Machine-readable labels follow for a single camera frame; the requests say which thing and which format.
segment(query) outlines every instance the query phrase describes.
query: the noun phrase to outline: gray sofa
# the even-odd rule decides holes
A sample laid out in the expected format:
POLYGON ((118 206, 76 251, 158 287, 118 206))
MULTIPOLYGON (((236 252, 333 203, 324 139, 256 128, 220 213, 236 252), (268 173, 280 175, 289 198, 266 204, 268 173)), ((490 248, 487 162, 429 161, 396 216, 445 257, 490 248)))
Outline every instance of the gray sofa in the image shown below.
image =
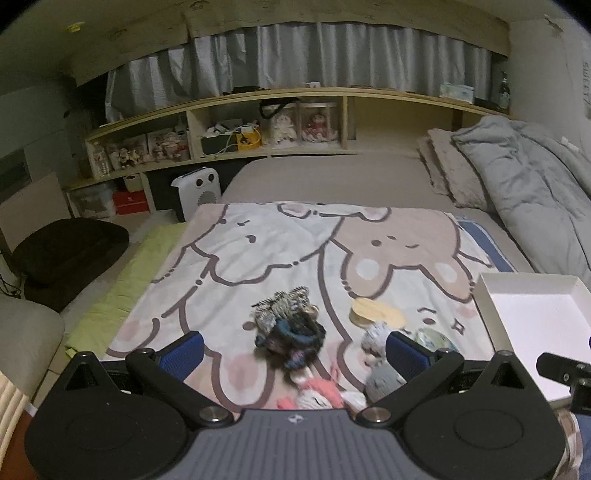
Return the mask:
POLYGON ((61 316, 28 300, 0 294, 0 371, 31 398, 64 334, 61 316))

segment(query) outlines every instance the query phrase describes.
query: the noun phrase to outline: white box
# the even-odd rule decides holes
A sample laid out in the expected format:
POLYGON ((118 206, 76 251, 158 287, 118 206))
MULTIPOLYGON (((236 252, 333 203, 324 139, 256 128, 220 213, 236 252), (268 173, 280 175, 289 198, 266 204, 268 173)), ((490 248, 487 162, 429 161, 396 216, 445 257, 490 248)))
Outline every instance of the white box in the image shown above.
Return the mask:
POLYGON ((483 273, 474 298, 493 347, 517 354, 554 408, 570 401, 569 387, 538 375, 544 352, 591 363, 591 294, 577 277, 483 273))
POLYGON ((474 104, 474 87, 445 82, 439 86, 439 96, 474 104))

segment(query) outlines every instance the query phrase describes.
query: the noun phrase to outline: floor cushion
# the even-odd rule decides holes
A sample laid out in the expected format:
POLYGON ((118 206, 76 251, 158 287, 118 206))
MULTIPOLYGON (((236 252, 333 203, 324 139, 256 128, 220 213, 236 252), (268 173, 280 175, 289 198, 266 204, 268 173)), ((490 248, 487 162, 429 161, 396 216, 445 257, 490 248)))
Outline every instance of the floor cushion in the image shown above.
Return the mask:
POLYGON ((27 276, 25 298, 60 312, 128 245, 129 233, 114 223, 62 219, 25 238, 12 262, 27 276))

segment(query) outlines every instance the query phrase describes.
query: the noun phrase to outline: small round container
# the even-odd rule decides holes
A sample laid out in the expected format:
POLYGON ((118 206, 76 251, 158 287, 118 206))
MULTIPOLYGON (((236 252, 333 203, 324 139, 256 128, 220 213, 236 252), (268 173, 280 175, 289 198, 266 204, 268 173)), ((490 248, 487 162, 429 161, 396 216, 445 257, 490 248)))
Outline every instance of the small round container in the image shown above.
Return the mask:
POLYGON ((339 139, 337 104, 302 103, 301 139, 308 144, 334 144, 339 139))
MULTIPOLYGON (((272 115, 279 105, 267 105, 263 112, 272 115)), ((269 120, 269 143, 272 148, 290 148, 300 144, 298 109, 295 103, 288 103, 269 120)))

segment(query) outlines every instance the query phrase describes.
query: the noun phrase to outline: pillow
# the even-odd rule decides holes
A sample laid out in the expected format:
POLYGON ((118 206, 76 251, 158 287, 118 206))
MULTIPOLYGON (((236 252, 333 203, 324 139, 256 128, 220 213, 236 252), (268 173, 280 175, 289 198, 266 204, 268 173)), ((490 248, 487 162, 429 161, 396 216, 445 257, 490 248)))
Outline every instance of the pillow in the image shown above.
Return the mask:
POLYGON ((452 132, 433 128, 428 133, 454 204, 494 212, 495 207, 476 170, 452 142, 452 132))
POLYGON ((420 153, 421 159, 423 160, 423 163, 429 172, 429 178, 431 180, 431 185, 433 186, 433 191, 442 195, 449 195, 449 188, 445 178, 443 177, 443 172, 439 166, 439 159, 437 158, 437 154, 435 153, 431 139, 429 137, 421 137, 418 139, 417 143, 418 152, 420 153))

